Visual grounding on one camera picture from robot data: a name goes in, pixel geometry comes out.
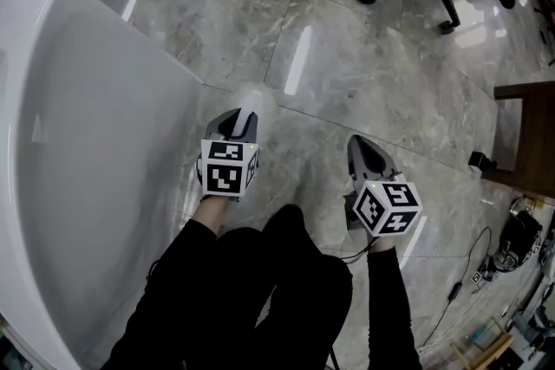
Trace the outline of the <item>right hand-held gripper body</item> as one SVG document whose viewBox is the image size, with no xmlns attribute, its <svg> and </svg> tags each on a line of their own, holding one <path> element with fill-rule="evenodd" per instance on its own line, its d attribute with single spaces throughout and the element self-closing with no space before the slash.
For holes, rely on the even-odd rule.
<svg viewBox="0 0 555 370">
<path fill-rule="evenodd" d="M 362 227 L 372 237 L 404 235 L 423 211 L 415 184 L 397 172 L 393 177 L 364 179 L 344 200 L 348 229 Z"/>
</svg>

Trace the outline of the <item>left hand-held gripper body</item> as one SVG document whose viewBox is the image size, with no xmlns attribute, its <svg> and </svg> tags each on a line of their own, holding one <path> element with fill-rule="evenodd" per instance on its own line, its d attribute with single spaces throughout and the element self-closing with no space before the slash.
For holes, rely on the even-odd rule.
<svg viewBox="0 0 555 370">
<path fill-rule="evenodd" d="M 202 139 L 198 167 L 203 196 L 241 199 L 256 177 L 258 153 L 254 142 Z"/>
</svg>

